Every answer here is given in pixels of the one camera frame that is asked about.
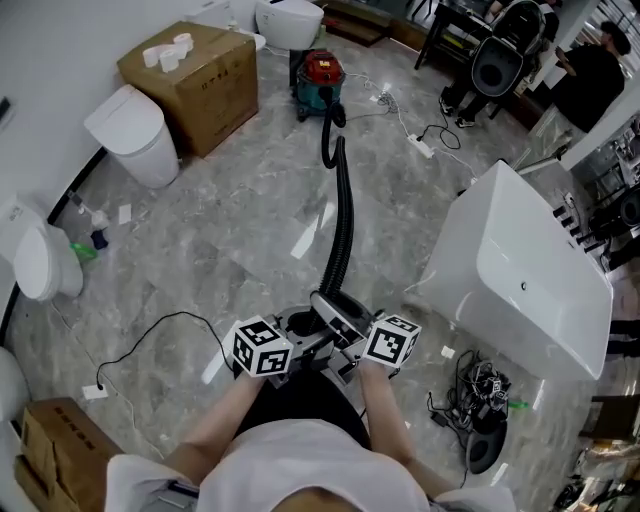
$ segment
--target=paper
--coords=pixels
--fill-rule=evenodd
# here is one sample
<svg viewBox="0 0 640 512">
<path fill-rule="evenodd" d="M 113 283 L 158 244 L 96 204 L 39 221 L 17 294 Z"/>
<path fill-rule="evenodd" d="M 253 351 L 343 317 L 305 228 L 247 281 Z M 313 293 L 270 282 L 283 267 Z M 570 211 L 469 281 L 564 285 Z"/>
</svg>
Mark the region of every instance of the paper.
<svg viewBox="0 0 640 512">
<path fill-rule="evenodd" d="M 118 223 L 122 226 L 127 222 L 131 222 L 131 205 L 123 204 L 118 210 Z"/>
<path fill-rule="evenodd" d="M 446 357 L 447 359 L 451 359 L 455 355 L 456 351 L 453 350 L 452 348 L 447 347 L 446 345 L 443 345 L 442 352 L 440 352 L 440 353 L 442 354 L 442 357 Z"/>
<path fill-rule="evenodd" d="M 93 386 L 82 386 L 82 394 L 85 400 L 97 400 L 98 398 L 107 398 L 109 396 L 106 386 L 98 389 L 98 386 L 95 384 Z"/>
</svg>

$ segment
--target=sneaker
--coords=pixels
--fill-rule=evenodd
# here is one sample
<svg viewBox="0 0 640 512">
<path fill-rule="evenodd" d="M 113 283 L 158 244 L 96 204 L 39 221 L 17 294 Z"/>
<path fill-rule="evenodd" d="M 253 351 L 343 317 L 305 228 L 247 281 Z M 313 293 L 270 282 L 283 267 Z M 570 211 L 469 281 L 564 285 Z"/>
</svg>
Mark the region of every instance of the sneaker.
<svg viewBox="0 0 640 512">
<path fill-rule="evenodd" d="M 451 117 L 456 110 L 455 107 L 447 105 L 442 98 L 440 98 L 440 108 L 442 109 L 442 113 L 449 117 Z"/>
<path fill-rule="evenodd" d="M 475 126 L 475 125 L 476 125 L 475 121 L 467 121 L 463 117 L 459 117 L 458 119 L 456 119 L 456 126 L 458 128 L 471 128 L 472 126 Z"/>
</svg>

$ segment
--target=white bathtub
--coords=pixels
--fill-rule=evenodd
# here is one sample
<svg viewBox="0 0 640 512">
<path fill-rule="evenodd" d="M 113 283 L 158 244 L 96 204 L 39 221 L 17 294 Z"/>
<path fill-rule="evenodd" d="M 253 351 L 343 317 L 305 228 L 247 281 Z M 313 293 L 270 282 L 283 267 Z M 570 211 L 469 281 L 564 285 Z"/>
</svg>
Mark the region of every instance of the white bathtub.
<svg viewBox="0 0 640 512">
<path fill-rule="evenodd" d="M 611 284 L 502 162 L 451 205 L 417 292 L 537 377 L 600 377 Z"/>
</svg>

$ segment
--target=white cable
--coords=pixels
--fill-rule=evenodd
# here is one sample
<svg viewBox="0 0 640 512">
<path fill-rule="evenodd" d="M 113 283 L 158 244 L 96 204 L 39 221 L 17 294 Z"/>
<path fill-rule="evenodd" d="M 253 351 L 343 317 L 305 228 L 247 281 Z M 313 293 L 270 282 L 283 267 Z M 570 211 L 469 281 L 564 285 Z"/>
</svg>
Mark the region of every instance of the white cable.
<svg viewBox="0 0 640 512">
<path fill-rule="evenodd" d="M 473 179 L 477 180 L 478 177 L 476 176 L 476 173 L 473 172 L 473 167 L 471 167 L 467 162 L 460 160 L 456 155 L 454 155 L 453 153 L 449 153 L 448 151 L 445 151 L 444 149 L 440 149 L 438 147 L 434 147 L 433 149 L 440 151 L 441 153 L 444 153 L 445 155 L 449 155 L 451 158 L 453 158 L 454 160 L 457 160 L 458 162 L 460 162 L 462 165 L 464 165 L 465 167 L 467 167 L 470 171 L 471 171 L 471 175 L 473 176 Z"/>
<path fill-rule="evenodd" d="M 269 52 L 273 53 L 275 56 L 277 57 L 288 57 L 289 54 L 288 53 L 278 53 L 278 52 L 274 52 L 271 48 L 269 48 L 266 44 L 264 45 L 265 49 L 268 50 Z"/>
<path fill-rule="evenodd" d="M 365 79 L 364 88 L 365 89 L 371 89 L 371 86 L 373 85 L 376 89 L 378 89 L 381 92 L 380 98 L 382 98 L 385 94 L 388 94 L 391 97 L 391 99 L 393 100 L 393 103 L 395 104 L 393 108 L 397 109 L 398 120 L 400 121 L 400 124 L 402 125 L 402 128 L 404 129 L 404 133 L 406 134 L 407 137 L 409 137 L 409 130 L 407 130 L 407 126 L 404 124 L 404 121 L 402 120 L 402 114 L 400 113 L 400 111 L 402 109 L 400 108 L 400 105 L 398 104 L 398 100 L 396 100 L 395 96 L 393 94 L 391 94 L 391 92 L 389 92 L 387 89 L 383 89 L 382 87 L 380 87 L 373 80 L 371 80 L 371 78 L 369 78 L 367 75 L 361 75 L 359 73 L 347 73 L 347 72 L 345 72 L 345 75 L 354 76 L 354 77 L 357 77 L 357 78 L 364 78 Z"/>
<path fill-rule="evenodd" d="M 60 317 L 60 320 L 62 320 L 62 323 L 64 324 L 64 326 L 69 330 L 69 334 L 73 338 L 73 341 L 75 341 L 78 344 L 78 346 L 82 349 L 82 351 L 87 356 L 87 359 L 89 359 L 89 361 L 91 362 L 93 367 L 97 370 L 98 369 L 98 365 L 96 365 L 96 363 L 94 362 L 93 358 L 91 357 L 91 354 L 89 354 L 89 351 L 85 348 L 85 346 L 82 343 L 80 343 L 80 340 L 78 338 L 76 338 L 75 334 L 73 333 L 73 330 L 71 329 L 71 327 L 67 323 L 67 320 L 64 318 L 64 316 L 62 315 L 60 310 L 56 307 L 56 305 L 55 305 L 55 303 L 53 301 L 51 301 L 51 307 L 53 307 L 53 310 L 58 314 L 58 316 Z M 147 445 L 149 445 L 151 448 L 153 448 L 153 450 L 156 452 L 156 454 L 159 455 L 160 460 L 164 459 L 164 455 L 162 455 L 162 452 L 151 441 L 149 441 L 144 436 L 144 434 L 140 431 L 140 429 L 137 427 L 135 409 L 134 409 L 133 404 L 131 403 L 131 401 L 126 396 L 124 396 L 118 390 L 118 388 L 116 388 L 116 386 L 113 384 L 111 379 L 109 377 L 107 377 L 104 374 L 104 372 L 102 373 L 102 378 L 105 379 L 111 385 L 113 390 L 116 392 L 116 395 L 119 395 L 120 397 L 122 397 L 124 399 L 124 401 L 127 402 L 127 404 L 129 404 L 129 407 L 131 408 L 131 423 L 133 425 L 133 430 L 138 433 L 138 435 L 142 438 L 142 440 L 145 443 L 147 443 Z"/>
</svg>

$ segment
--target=black vacuum hose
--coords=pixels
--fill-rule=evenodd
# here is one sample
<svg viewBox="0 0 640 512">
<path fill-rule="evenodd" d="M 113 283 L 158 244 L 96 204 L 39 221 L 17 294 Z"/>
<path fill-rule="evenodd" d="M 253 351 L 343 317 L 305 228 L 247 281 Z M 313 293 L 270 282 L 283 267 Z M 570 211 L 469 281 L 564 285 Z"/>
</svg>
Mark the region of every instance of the black vacuum hose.
<svg viewBox="0 0 640 512">
<path fill-rule="evenodd" d="M 322 127 L 322 161 L 327 169 L 337 167 L 336 177 L 338 182 L 338 219 L 336 231 L 333 236 L 333 245 L 329 261 L 320 283 L 320 293 L 330 300 L 335 301 L 342 288 L 342 282 L 347 273 L 351 246 L 353 245 L 353 196 L 349 181 L 349 168 L 347 166 L 347 154 L 345 152 L 345 138 L 342 135 L 336 140 L 336 149 L 333 156 L 329 156 L 329 136 L 331 123 L 334 122 L 340 128 L 346 124 L 344 107 L 337 101 L 331 103 L 324 116 Z M 313 311 L 309 326 L 309 334 L 316 332 L 322 319 Z"/>
</svg>

